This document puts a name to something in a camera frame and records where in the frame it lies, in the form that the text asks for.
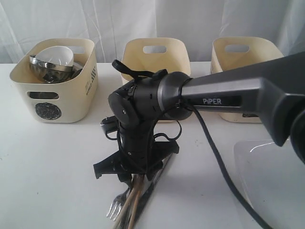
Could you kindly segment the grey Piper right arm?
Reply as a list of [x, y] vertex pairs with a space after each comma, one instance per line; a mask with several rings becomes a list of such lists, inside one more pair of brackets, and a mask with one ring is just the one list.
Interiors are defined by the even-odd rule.
[[257, 115], [274, 143], [291, 140], [305, 158], [305, 54], [303, 52], [191, 78], [183, 72], [136, 71], [115, 60], [117, 71], [132, 77], [108, 97], [113, 116], [102, 120], [105, 134], [116, 132], [118, 151], [93, 166], [95, 176], [133, 174], [149, 180], [163, 160], [179, 152], [176, 138], [158, 142], [160, 120], [180, 121], [196, 110]]

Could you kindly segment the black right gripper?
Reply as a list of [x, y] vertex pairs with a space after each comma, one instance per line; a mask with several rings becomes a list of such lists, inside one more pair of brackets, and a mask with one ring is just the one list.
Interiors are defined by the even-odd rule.
[[177, 139], [165, 133], [154, 133], [153, 120], [141, 122], [134, 128], [127, 128], [118, 121], [118, 131], [105, 135], [116, 141], [118, 151], [93, 165], [95, 178], [116, 174], [120, 182], [130, 183], [131, 175], [145, 175], [153, 180], [163, 167], [163, 160], [170, 154], [179, 153]]

